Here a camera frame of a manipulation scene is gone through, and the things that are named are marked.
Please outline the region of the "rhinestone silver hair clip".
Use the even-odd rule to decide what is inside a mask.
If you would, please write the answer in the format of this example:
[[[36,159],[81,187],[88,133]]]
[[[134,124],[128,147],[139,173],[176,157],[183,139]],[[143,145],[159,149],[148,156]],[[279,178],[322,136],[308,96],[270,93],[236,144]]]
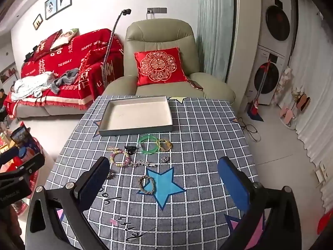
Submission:
[[[130,162],[128,166],[132,168],[137,168],[138,166],[155,167],[156,164],[148,161],[135,161],[135,162]]]

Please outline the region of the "red covered sofa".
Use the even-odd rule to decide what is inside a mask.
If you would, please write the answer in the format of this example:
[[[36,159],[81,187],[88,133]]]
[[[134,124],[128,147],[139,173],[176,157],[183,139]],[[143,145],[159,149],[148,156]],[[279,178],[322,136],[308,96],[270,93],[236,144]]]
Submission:
[[[111,35],[109,29],[99,29],[80,36],[74,36],[67,44],[52,50],[51,45],[60,37],[58,32],[49,36],[38,46],[39,53],[23,64],[21,77],[36,76],[46,71],[60,77],[66,71],[78,68],[78,77],[72,85],[62,85],[60,92],[43,91],[40,98],[13,101],[11,95],[5,100],[5,107],[11,118],[31,118],[83,114],[105,87],[102,78],[102,63]],[[123,45],[114,36],[107,58],[107,85],[124,74]]]

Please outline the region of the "shallow grey cardboard tray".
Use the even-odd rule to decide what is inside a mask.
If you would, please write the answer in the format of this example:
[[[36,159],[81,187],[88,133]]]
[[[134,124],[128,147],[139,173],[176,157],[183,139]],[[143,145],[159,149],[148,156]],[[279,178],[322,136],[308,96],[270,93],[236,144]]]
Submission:
[[[102,137],[163,133],[172,129],[173,119],[165,96],[110,100],[98,122]]]

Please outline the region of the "red snack box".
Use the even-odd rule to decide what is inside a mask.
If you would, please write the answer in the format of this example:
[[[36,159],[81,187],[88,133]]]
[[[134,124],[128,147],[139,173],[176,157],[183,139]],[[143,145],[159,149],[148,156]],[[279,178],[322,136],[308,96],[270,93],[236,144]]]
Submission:
[[[43,154],[42,148],[38,141],[32,137],[29,129],[25,125],[21,125],[15,129],[11,133],[10,138],[14,142],[14,145],[9,150],[1,154],[1,167],[5,168],[4,172],[10,172],[17,169],[24,162],[30,160],[39,152]],[[32,191],[36,187],[38,171],[34,172],[30,176],[30,188]],[[32,193],[29,196],[11,204],[18,216],[27,209]]]

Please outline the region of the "red embroidered cushion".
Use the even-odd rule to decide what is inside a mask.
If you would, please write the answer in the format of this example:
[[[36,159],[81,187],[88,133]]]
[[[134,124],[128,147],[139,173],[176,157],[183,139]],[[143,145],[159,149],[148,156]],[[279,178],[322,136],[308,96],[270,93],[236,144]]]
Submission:
[[[137,86],[187,82],[178,47],[134,53]]]

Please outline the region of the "teal curtain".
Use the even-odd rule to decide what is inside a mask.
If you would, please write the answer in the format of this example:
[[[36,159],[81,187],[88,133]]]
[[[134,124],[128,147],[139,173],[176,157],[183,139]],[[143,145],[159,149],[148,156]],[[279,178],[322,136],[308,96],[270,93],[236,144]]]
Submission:
[[[198,0],[196,44],[203,72],[226,80],[233,41],[234,0]]]

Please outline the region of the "black double picture frame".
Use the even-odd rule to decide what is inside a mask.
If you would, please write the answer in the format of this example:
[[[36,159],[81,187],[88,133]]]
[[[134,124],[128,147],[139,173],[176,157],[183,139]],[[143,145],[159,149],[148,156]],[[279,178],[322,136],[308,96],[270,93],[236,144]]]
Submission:
[[[72,0],[47,0],[45,2],[45,19],[48,20],[60,11],[70,7]]]

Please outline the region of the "grey checked tablecloth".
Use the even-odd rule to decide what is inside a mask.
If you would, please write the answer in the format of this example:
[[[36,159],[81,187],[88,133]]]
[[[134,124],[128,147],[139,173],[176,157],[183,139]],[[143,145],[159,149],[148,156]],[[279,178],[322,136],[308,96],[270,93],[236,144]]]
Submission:
[[[159,150],[143,154],[146,134],[102,137],[97,123],[112,100],[100,96],[66,141],[46,181],[58,189],[76,181],[101,156],[112,159],[105,180],[84,215],[108,249],[218,249],[231,229],[226,217],[242,213],[220,179],[217,163],[227,156],[251,181],[257,170],[244,133],[228,102],[169,98],[173,129],[147,134]],[[136,146],[129,155],[125,146]],[[163,157],[170,162],[162,163]],[[155,167],[132,168],[148,161]]]

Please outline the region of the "small silver charm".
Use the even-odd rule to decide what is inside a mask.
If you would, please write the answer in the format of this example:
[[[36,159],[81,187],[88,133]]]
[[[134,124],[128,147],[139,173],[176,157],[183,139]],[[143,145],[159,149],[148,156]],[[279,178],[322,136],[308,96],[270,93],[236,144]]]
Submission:
[[[163,158],[162,158],[162,162],[163,162],[163,163],[168,163],[168,162],[170,162],[170,157],[167,157],[167,156],[163,157]]]

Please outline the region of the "black hair claw clip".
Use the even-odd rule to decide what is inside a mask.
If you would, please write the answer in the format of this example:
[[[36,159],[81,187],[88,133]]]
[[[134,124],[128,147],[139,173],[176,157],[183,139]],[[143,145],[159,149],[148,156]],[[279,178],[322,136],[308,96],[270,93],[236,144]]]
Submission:
[[[129,154],[129,155],[133,155],[137,152],[137,147],[136,146],[125,146],[125,151]]]

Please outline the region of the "grey crumpled garment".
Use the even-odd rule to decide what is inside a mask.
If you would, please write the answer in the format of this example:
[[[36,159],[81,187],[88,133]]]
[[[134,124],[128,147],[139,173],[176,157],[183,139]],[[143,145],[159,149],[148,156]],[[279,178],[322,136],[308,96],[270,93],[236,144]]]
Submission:
[[[57,79],[54,79],[54,81],[51,83],[50,90],[54,94],[58,94],[60,92],[60,87],[62,85],[72,85],[76,78],[78,77],[79,69],[73,68],[68,71],[66,71],[64,74],[62,74]]]

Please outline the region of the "green translucent bangle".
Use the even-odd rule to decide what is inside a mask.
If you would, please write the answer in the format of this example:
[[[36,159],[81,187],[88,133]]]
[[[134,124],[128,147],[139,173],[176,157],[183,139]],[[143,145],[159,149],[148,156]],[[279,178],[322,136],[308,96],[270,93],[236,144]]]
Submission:
[[[159,150],[159,140],[153,135],[143,135],[138,139],[140,151],[145,155],[152,155]]]

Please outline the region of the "wall power outlet strip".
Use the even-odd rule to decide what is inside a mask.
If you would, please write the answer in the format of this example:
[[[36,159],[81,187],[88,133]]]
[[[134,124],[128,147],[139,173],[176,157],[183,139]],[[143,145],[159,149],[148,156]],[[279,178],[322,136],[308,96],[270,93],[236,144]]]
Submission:
[[[167,8],[166,7],[149,7],[147,9],[148,14],[166,14]]]

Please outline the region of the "white crumpled blanket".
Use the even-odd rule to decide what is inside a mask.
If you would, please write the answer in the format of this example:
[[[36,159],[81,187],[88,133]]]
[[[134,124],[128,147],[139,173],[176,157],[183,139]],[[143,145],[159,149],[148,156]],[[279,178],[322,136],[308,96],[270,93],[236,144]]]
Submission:
[[[60,88],[56,85],[54,74],[49,71],[16,80],[14,90],[11,92],[11,99],[17,101],[28,98],[31,95],[35,98],[40,98],[43,95],[43,91],[47,89],[50,89],[55,94],[60,92]]]

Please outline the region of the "small black picture frame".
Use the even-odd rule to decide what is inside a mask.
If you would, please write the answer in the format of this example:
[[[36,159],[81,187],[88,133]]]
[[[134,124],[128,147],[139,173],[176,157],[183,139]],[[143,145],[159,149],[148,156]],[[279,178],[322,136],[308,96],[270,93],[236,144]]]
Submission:
[[[38,30],[40,25],[42,24],[42,22],[43,22],[43,18],[41,16],[41,14],[38,14],[33,22],[34,29]]]

